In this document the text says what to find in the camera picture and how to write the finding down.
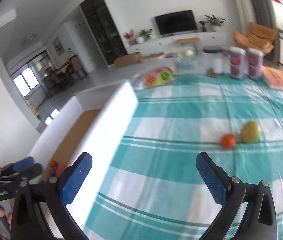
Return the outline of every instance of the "checkered tablecloth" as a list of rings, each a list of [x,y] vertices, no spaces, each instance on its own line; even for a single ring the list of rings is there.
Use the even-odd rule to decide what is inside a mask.
[[[86,222],[90,239],[200,238],[221,208],[196,169],[200,152],[229,176],[269,182],[283,239],[283,92],[250,79],[178,76],[137,95],[139,106]],[[222,135],[238,137],[252,120],[262,128],[260,142],[219,145]]]

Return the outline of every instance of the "white box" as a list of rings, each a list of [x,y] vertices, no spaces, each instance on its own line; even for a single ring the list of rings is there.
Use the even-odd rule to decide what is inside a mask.
[[[92,156],[92,168],[88,176],[73,203],[66,206],[81,229],[84,228],[108,167],[137,105],[136,94],[127,80],[81,91],[65,104],[30,152],[36,162],[46,167],[82,112],[101,109],[69,162],[69,165],[72,165],[82,152],[88,152]],[[46,211],[45,215],[55,237],[61,237],[49,212]]]

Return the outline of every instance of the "green plant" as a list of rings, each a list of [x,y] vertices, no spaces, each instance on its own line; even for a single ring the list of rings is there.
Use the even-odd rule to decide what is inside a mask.
[[[205,17],[207,17],[207,22],[210,23],[211,26],[222,27],[226,23],[226,20],[224,18],[216,17],[215,15],[205,15]]]
[[[153,30],[152,29],[148,29],[148,28],[144,28],[140,33],[139,36],[142,36],[145,38],[145,40],[149,40],[151,39],[151,35],[152,35]]]
[[[198,23],[202,25],[202,27],[205,27],[206,21],[199,21]]]

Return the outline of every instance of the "beige curtain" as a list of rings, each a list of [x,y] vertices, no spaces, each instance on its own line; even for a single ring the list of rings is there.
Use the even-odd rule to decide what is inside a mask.
[[[235,0],[238,13],[240,16],[241,33],[248,36],[249,22],[256,22],[255,11],[253,8],[252,0]]]

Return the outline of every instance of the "orange armchair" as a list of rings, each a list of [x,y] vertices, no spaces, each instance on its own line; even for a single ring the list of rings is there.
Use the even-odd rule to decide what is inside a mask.
[[[233,40],[243,49],[253,48],[268,54],[274,46],[272,41],[277,37],[277,31],[253,22],[249,23],[250,36],[246,37],[239,32],[233,32]]]

